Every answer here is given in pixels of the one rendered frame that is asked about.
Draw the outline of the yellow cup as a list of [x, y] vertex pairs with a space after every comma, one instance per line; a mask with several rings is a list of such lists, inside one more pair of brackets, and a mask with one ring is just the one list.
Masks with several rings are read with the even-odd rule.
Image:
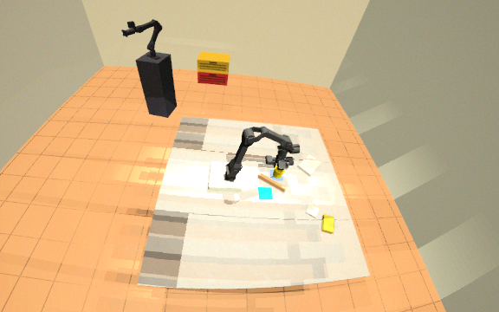
[[284, 174], [285, 170], [278, 170], [277, 169], [277, 166], [275, 167], [275, 170], [273, 172], [273, 175], [275, 178], [279, 179], [282, 177], [282, 175]]

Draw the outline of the yellow block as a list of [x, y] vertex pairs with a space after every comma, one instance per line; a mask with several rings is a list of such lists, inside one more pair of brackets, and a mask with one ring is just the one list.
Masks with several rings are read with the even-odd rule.
[[334, 217], [323, 214], [321, 220], [321, 230], [326, 233], [332, 234], [334, 232]]

